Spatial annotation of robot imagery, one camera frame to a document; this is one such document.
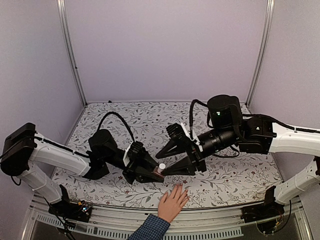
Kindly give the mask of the pink nail polish bottle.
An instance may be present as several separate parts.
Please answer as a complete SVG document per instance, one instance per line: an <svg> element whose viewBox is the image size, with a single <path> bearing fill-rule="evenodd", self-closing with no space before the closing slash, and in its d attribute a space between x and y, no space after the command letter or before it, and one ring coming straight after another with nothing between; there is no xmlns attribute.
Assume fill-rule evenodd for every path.
<svg viewBox="0 0 320 240"><path fill-rule="evenodd" d="M160 168L159 166L156 166L154 169L153 169L153 174L155 174L156 176L158 176L159 178L164 178L165 176L164 175L162 175L162 171L163 171L164 169L163 168Z"/></svg>

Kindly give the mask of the white nail polish brush cap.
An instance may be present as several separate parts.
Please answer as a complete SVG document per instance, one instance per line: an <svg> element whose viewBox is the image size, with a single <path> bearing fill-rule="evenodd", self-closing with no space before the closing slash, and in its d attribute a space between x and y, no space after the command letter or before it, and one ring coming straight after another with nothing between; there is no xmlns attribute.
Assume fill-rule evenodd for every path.
<svg viewBox="0 0 320 240"><path fill-rule="evenodd" d="M158 172L161 173L166 168L166 165L164 163L160 163L158 166Z"/></svg>

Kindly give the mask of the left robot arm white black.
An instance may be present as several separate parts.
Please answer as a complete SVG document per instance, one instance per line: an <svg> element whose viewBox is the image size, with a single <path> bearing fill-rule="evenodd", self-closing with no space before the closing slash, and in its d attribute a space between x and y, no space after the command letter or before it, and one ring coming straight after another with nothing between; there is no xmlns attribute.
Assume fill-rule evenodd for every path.
<svg viewBox="0 0 320 240"><path fill-rule="evenodd" d="M118 147L107 129L97 130L88 140L90 149L81 153L56 143L36 131L33 123L26 123L4 141L0 156L0 169L11 177L17 177L44 197L63 216L74 213L66 189L53 182L38 163L45 163L70 171L89 180L99 180L110 173L108 165L120 170L129 184L162 183L159 164L147 152L143 144L133 141L128 148Z"/></svg>

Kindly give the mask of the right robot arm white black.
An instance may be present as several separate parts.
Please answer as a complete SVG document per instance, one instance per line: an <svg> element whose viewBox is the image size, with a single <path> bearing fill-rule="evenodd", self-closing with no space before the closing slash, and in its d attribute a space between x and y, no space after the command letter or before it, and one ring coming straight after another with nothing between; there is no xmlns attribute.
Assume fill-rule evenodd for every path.
<svg viewBox="0 0 320 240"><path fill-rule="evenodd" d="M196 135L193 130L193 108L198 103L207 108L209 131ZM207 103L191 102L189 126L174 123L166 127L169 142L156 154L163 159L186 153L182 160L164 170L166 176L194 175L205 172L205 158L235 146L247 154L297 153L313 156L313 160L289 180L270 187L258 213L269 218L292 198L320 182L320 132L285 124L264 114L243 114L238 97L221 94Z"/></svg>

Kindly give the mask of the blue checked sleeve forearm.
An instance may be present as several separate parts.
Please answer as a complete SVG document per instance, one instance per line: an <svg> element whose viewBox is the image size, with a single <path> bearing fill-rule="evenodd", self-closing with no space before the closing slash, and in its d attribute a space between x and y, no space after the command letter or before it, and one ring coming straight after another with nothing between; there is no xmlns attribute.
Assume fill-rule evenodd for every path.
<svg viewBox="0 0 320 240"><path fill-rule="evenodd" d="M170 225L166 220L150 214L128 240L162 240Z"/></svg>

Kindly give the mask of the person's bare hand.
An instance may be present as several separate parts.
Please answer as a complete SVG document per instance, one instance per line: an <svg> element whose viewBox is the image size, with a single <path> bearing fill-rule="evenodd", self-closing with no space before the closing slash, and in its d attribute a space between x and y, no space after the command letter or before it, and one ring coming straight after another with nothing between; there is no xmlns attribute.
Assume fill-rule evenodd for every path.
<svg viewBox="0 0 320 240"><path fill-rule="evenodd" d="M181 212L188 200L188 190L185 189L183 191L183 185L177 184L171 193L166 192L161 198L158 204L157 216L171 223Z"/></svg>

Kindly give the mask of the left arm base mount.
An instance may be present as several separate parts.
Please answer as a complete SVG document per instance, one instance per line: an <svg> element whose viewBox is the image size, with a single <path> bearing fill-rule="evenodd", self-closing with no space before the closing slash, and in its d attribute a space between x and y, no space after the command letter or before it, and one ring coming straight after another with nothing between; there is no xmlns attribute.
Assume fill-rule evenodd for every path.
<svg viewBox="0 0 320 240"><path fill-rule="evenodd" d="M84 200L77 203L70 202L68 192L64 186L59 185L61 188L61 200L54 204L49 204L49 213L56 216L88 223L92 215L92 205Z"/></svg>

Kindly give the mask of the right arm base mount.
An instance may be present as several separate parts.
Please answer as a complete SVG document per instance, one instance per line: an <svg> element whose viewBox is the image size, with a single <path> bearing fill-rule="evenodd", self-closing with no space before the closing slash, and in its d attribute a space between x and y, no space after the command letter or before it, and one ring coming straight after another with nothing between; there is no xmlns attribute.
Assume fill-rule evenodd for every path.
<svg viewBox="0 0 320 240"><path fill-rule="evenodd" d="M275 188L275 186L272 186L266 190L262 203L241 208L240 218L244 220L245 223L256 222L277 216L280 217L280 220L273 219L257 224L258 230L265 235L274 234L276 232L283 214L285 213L284 205L276 202L274 196Z"/></svg>

